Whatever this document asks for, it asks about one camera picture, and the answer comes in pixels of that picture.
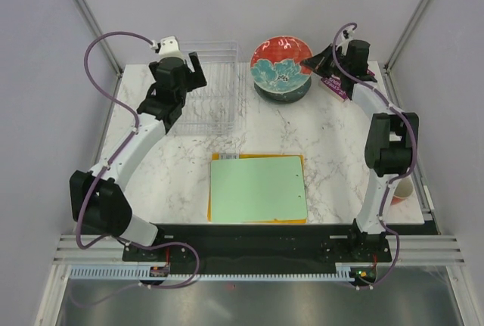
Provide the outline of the red and teal plate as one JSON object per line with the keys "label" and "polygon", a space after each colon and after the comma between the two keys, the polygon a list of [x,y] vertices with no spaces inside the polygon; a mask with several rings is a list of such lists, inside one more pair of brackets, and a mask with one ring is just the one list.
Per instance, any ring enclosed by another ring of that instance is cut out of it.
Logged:
{"label": "red and teal plate", "polygon": [[250,72],[255,85],[264,92],[282,95],[301,88],[310,78],[310,70],[301,62],[312,57],[312,50],[294,36],[275,36],[265,40],[253,52]]}

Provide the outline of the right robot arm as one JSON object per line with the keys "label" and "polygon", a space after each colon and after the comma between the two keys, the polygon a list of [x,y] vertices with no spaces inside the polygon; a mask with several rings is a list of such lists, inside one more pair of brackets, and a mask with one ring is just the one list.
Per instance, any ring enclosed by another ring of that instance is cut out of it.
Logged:
{"label": "right robot arm", "polygon": [[301,65],[323,79],[338,79],[348,99],[370,120],[364,158],[370,170],[368,188],[355,218],[361,234],[385,231],[386,208],[400,181],[417,164],[419,117],[395,106],[379,90],[375,75],[368,69],[370,44],[350,39],[337,47],[306,58]]}

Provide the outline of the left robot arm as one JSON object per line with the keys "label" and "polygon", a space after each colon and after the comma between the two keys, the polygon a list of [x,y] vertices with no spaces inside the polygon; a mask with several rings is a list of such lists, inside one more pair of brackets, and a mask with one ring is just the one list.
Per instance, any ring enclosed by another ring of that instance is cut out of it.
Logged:
{"label": "left robot arm", "polygon": [[124,190],[151,148],[181,116],[187,94],[207,84],[198,54],[191,52],[188,57],[168,56],[149,64],[154,83],[135,111],[134,126],[112,154],[89,171],[75,171],[71,176],[77,237],[87,225],[102,236],[140,245],[140,252],[149,260],[165,254],[166,242],[157,237],[158,228],[134,215]]}

